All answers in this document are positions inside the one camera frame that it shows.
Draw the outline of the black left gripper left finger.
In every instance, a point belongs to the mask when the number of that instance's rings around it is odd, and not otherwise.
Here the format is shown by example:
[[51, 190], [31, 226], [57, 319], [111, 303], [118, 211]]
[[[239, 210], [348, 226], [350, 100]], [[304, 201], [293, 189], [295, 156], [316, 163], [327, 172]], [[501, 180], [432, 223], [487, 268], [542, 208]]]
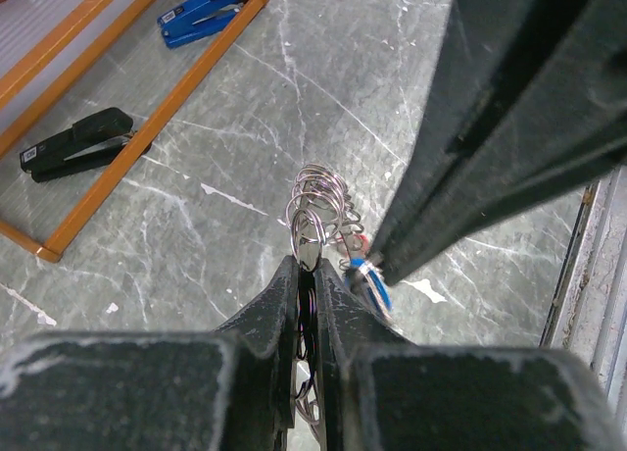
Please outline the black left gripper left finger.
[[220, 327], [40, 333], [1, 364], [5, 450], [282, 450], [295, 422], [299, 269]]

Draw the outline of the red key tag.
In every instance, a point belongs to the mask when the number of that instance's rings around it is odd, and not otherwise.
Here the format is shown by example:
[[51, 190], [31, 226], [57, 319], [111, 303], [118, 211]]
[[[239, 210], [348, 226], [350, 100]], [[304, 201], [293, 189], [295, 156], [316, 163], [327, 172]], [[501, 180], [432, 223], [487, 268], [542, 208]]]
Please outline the red key tag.
[[349, 247], [352, 251], [366, 252], [369, 247], [369, 242], [363, 233], [352, 234], [349, 240]]

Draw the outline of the large keyring with small rings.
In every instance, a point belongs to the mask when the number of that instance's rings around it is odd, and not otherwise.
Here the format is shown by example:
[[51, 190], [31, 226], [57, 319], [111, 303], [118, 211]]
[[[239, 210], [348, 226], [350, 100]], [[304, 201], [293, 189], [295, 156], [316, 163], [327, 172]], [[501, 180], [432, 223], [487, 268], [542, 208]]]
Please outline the large keyring with small rings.
[[308, 365], [307, 376], [296, 393], [295, 405], [314, 439], [320, 441], [314, 271], [327, 245], [340, 254], [340, 264], [364, 253], [349, 247], [350, 236], [363, 233], [362, 217], [346, 181], [328, 168], [310, 163], [302, 167], [294, 179], [285, 219], [290, 229], [292, 254], [299, 266], [296, 361]]

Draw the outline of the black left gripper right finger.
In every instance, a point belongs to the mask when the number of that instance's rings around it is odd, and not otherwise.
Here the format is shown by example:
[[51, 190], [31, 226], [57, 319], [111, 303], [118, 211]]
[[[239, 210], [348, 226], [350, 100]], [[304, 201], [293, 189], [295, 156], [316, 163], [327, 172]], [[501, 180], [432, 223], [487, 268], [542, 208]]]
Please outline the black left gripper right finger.
[[314, 274], [325, 450], [622, 450], [591, 371], [564, 350], [417, 345], [328, 261]]

